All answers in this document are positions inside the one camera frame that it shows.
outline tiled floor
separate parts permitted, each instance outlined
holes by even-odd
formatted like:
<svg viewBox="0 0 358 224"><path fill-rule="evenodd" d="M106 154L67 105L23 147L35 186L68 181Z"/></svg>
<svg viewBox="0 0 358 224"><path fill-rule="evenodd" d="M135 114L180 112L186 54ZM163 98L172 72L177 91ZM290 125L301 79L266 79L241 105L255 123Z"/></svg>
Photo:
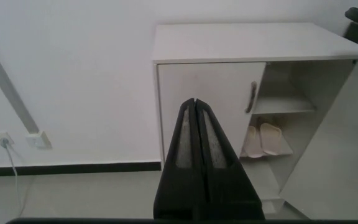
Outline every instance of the tiled floor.
<svg viewBox="0 0 358 224"><path fill-rule="evenodd" d="M22 217L153 218L161 172L19 177ZM0 177L0 224L17 217L14 177ZM301 218L289 207L268 218Z"/></svg>

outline open shelf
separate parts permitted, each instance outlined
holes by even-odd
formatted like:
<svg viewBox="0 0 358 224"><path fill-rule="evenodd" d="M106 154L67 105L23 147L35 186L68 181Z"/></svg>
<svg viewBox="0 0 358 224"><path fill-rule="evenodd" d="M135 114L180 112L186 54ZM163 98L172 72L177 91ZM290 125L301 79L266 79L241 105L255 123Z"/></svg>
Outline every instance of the open shelf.
<svg viewBox="0 0 358 224"><path fill-rule="evenodd" d="M313 104L289 82L262 82L253 114L314 112Z"/></svg>
<svg viewBox="0 0 358 224"><path fill-rule="evenodd" d="M281 156L281 155L291 155L293 154L293 151L290 147L290 145L287 143L287 141L285 140L285 138L282 136L281 140L280 140L280 144L281 144L281 150L280 150L280 154L277 156ZM247 155L245 153L240 154L240 157L247 157Z"/></svg>
<svg viewBox="0 0 358 224"><path fill-rule="evenodd" d="M280 187L269 163L265 159L241 159L240 161L261 200L280 198L278 196Z"/></svg>
<svg viewBox="0 0 358 224"><path fill-rule="evenodd" d="M264 213L274 214L279 212L284 199L279 196L280 187L269 163L265 159L241 159L240 161L259 199L262 201Z"/></svg>

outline white slipper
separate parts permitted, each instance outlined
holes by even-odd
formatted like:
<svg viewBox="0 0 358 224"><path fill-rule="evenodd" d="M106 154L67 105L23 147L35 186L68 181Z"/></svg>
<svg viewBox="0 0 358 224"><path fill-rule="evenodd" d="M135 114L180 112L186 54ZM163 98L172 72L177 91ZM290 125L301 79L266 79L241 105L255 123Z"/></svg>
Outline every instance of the white slipper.
<svg viewBox="0 0 358 224"><path fill-rule="evenodd" d="M260 125L260 137L262 138L262 150L270 155L280 155L281 129L268 123Z"/></svg>
<svg viewBox="0 0 358 224"><path fill-rule="evenodd" d="M248 126L248 132L244 145L242 147L241 157L259 158L264 156L264 152L260 146L260 135L259 132L253 126Z"/></svg>

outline white cable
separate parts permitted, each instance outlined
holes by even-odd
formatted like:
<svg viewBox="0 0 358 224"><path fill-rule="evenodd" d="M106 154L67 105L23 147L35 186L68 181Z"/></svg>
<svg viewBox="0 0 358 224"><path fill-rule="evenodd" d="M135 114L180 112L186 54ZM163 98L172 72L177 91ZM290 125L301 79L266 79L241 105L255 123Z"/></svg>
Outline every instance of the white cable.
<svg viewBox="0 0 358 224"><path fill-rule="evenodd" d="M22 215L23 208L22 208L22 201L21 201L21 198L20 198L19 188L17 186L17 171L16 171L15 165L13 163L12 155L9 152L9 149L8 149L8 146L11 146L9 144L9 140L2 139L1 140L1 146L6 150L7 155L9 156L9 160L11 161L13 172L15 173L15 188L16 188L16 196L17 196L17 205L19 206L19 212L18 212L17 216L20 217Z"/></svg>

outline cabinet handle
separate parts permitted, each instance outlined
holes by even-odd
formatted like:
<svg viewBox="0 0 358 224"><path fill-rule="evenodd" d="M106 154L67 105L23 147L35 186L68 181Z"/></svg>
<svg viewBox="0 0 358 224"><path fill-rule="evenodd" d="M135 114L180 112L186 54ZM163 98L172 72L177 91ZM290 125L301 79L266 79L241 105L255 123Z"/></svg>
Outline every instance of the cabinet handle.
<svg viewBox="0 0 358 224"><path fill-rule="evenodd" d="M253 81L251 83L251 98L249 99L249 104L248 104L248 107L246 109L246 113L249 113L251 112L251 109L254 105L254 101L255 101L255 96L256 96L256 87L257 87L257 84L255 81Z"/></svg>

